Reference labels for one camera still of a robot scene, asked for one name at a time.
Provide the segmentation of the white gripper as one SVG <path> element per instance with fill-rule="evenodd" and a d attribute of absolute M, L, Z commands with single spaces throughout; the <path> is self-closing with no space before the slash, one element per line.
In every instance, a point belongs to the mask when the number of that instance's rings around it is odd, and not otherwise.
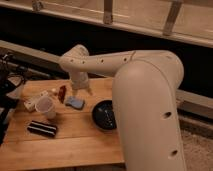
<path fill-rule="evenodd" d="M 77 96 L 79 89 L 86 89 L 89 95 L 93 95 L 92 89 L 89 87 L 89 77 L 86 72 L 73 71 L 70 73 L 72 95 Z"/>

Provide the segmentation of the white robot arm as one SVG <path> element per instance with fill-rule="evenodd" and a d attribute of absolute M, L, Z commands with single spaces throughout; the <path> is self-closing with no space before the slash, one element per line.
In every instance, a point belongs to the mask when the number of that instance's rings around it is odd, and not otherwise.
<path fill-rule="evenodd" d="M 91 56 L 76 45 L 59 58 L 74 89 L 90 73 L 111 76 L 112 102 L 127 171 L 186 171 L 176 90 L 181 60 L 167 50 L 132 50 Z"/>

